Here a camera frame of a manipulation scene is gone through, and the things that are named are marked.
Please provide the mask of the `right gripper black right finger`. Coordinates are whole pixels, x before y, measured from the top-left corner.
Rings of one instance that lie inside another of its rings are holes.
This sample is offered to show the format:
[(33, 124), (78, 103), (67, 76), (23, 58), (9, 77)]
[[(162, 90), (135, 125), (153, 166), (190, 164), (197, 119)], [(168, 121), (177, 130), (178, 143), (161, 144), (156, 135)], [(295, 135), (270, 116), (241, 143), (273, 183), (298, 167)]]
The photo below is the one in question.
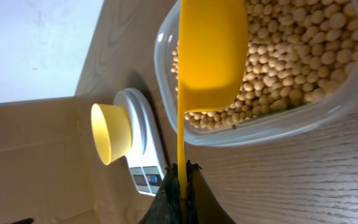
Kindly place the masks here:
[(188, 178), (187, 223), (235, 224), (235, 221), (220, 206), (201, 173), (198, 164), (186, 163)]

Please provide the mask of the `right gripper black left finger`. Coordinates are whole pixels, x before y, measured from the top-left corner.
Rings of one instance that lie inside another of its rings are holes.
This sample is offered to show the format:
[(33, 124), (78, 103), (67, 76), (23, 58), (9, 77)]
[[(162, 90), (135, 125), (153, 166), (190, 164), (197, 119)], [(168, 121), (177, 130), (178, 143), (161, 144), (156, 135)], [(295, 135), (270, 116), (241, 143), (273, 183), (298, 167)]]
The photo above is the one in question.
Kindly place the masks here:
[(167, 171), (157, 194), (139, 224), (181, 223), (180, 184), (178, 166), (172, 164)]

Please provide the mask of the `yellow measuring scoop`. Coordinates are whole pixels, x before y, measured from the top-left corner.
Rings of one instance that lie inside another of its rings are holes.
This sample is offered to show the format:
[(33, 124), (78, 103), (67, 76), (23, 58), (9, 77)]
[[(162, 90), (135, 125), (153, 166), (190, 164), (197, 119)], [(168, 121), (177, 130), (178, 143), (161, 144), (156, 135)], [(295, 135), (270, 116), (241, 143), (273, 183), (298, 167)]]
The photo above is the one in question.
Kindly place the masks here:
[(182, 0), (178, 41), (178, 180), (180, 197), (185, 199), (184, 116), (223, 109), (237, 95), (248, 51), (244, 2)]

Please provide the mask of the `white digital kitchen scale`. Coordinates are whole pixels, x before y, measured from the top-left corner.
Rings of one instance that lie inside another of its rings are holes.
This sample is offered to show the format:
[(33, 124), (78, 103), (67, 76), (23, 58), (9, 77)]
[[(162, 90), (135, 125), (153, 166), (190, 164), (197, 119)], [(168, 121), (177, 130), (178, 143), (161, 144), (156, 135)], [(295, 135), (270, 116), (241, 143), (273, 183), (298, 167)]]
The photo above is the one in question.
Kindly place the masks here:
[(152, 108), (146, 97), (135, 88), (117, 93), (113, 105), (124, 109), (132, 131), (132, 147), (124, 157), (127, 160), (136, 190), (155, 196), (168, 166)]

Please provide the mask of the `yellow plastic bowl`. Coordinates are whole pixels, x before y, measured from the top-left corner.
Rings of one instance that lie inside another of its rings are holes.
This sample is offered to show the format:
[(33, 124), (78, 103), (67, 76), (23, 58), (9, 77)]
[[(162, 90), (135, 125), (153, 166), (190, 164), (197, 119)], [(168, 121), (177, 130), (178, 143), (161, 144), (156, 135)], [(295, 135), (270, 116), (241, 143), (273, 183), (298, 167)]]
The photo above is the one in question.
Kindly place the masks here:
[(98, 156), (106, 166), (132, 147), (129, 117), (120, 106), (95, 103), (91, 107), (91, 129)]

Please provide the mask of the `clear plastic container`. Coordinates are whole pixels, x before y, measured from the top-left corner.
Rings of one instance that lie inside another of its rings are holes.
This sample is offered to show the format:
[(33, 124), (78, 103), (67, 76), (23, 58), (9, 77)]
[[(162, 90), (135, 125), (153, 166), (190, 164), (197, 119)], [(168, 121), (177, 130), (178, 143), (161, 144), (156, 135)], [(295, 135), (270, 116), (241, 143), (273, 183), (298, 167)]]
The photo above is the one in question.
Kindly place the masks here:
[[(358, 12), (358, 1), (355, 1)], [(170, 71), (172, 51), (177, 46), (180, 2), (177, 1), (162, 22), (154, 48), (155, 72), (168, 120), (177, 128), (177, 79)], [(185, 141), (196, 146), (245, 146), (283, 139), (329, 124), (358, 107), (358, 62), (348, 79), (334, 94), (322, 101), (248, 119), (219, 130), (196, 129), (185, 124)]]

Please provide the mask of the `soybeans in container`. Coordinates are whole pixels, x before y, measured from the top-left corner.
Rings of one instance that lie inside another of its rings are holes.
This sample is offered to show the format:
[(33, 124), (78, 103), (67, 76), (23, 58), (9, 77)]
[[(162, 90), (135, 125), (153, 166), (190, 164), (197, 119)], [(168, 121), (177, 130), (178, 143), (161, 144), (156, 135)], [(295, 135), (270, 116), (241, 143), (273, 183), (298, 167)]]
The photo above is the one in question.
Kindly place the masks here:
[(221, 129), (332, 95), (358, 60), (351, 0), (249, 0), (249, 51), (234, 101), (188, 112), (195, 128)]

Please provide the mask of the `cardboard box wall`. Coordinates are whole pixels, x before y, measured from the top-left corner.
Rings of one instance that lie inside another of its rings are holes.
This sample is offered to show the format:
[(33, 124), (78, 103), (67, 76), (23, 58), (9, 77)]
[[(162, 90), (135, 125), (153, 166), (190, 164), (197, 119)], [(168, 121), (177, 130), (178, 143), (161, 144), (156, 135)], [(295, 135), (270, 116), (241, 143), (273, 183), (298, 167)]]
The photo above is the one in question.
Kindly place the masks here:
[(97, 223), (72, 98), (0, 105), (0, 223)]

